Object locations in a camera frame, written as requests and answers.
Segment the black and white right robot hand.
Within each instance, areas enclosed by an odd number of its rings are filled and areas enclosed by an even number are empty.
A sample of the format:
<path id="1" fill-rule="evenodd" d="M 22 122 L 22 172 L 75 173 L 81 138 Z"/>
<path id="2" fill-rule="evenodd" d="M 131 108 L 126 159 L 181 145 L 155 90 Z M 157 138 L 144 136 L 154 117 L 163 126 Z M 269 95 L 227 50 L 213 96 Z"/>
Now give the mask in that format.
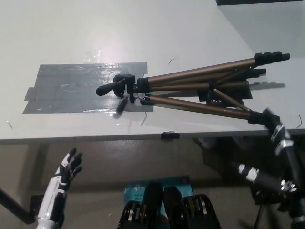
<path id="1" fill-rule="evenodd" d="M 305 191 L 305 169 L 301 159 L 295 150 L 294 141 L 288 130 L 280 120 L 268 108 L 259 114 L 259 119 L 251 118 L 253 124 L 262 124 L 270 133 L 270 141 L 274 144 L 274 154 L 279 158 L 283 176 L 274 176 L 261 171 L 258 168 L 249 167 L 235 161 L 230 165 L 247 181 L 276 193 Z"/>

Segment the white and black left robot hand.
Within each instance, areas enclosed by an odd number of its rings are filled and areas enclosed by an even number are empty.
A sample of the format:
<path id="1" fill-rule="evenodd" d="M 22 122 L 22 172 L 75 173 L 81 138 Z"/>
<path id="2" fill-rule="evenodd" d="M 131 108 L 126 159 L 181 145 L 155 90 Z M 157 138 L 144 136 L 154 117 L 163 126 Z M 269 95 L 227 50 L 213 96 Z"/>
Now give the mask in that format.
<path id="1" fill-rule="evenodd" d="M 82 153 L 73 148 L 61 161 L 50 179 L 38 212 L 38 229 L 60 229 L 65 219 L 67 192 L 82 170 Z"/>

